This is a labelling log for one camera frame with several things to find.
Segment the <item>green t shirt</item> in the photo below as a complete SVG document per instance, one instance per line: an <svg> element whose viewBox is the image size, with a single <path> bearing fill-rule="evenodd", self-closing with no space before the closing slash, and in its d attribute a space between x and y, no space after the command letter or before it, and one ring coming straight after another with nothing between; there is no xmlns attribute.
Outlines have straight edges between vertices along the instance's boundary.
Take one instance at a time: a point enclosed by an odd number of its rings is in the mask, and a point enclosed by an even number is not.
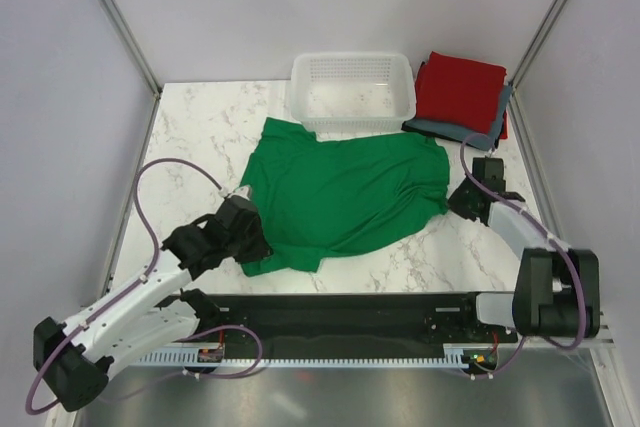
<svg viewBox="0 0 640 427"><path fill-rule="evenodd" d="M242 262L242 271L315 272L324 259L384 248L446 213L449 182L446 150L419 134L320 141L269 118L241 183L272 254Z"/></svg>

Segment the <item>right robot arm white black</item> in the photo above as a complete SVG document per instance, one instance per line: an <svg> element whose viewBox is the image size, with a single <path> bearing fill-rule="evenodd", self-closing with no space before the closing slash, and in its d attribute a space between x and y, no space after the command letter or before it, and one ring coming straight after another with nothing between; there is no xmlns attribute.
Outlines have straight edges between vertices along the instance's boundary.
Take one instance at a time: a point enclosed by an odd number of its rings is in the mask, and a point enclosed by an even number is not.
<svg viewBox="0 0 640 427"><path fill-rule="evenodd" d="M479 221L519 258L512 292L479 293L475 306L458 315L458 328L477 341L494 325L524 337L594 338L600 331L599 260L589 249L557 239L515 192L495 193L465 178L448 199L458 216Z"/></svg>

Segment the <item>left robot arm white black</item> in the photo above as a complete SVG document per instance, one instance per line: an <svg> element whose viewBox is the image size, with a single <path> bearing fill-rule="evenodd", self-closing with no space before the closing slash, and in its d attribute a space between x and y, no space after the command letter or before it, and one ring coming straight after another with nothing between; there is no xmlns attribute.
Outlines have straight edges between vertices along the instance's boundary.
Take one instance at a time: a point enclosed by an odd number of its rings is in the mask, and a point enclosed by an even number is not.
<svg viewBox="0 0 640 427"><path fill-rule="evenodd" d="M124 368L174 341L208 340L222 328L220 309L190 283L226 259L250 262L272 253L257 207L240 195L180 226L149 266L66 320L42 320L33 333L36 380L57 404L78 411Z"/></svg>

